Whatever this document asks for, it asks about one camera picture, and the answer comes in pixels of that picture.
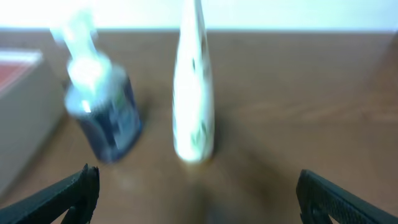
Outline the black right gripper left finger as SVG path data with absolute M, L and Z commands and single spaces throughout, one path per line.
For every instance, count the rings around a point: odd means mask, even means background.
M 95 166 L 82 170 L 37 193 L 1 209 L 1 223 L 89 223 L 100 192 L 100 172 Z

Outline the white cosmetic tube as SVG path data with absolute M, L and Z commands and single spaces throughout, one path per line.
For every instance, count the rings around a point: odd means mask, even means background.
M 183 2 L 172 115 L 174 149 L 178 157 L 189 163 L 210 158 L 215 140 L 213 75 L 200 0 Z

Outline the clear spray bottle dark liquid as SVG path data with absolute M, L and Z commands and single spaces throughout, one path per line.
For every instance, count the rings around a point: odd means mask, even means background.
M 64 99 L 68 114 L 82 128 L 96 158 L 112 163 L 138 140 L 142 123 L 125 69 L 96 49 L 97 36 L 88 8 L 69 12 L 51 30 L 67 46 L 70 84 Z

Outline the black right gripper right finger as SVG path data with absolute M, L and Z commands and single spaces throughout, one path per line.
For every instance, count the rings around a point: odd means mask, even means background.
M 296 194 L 301 221 L 306 224 L 333 220 L 338 223 L 397 223 L 397 217 L 307 169 L 300 173 Z

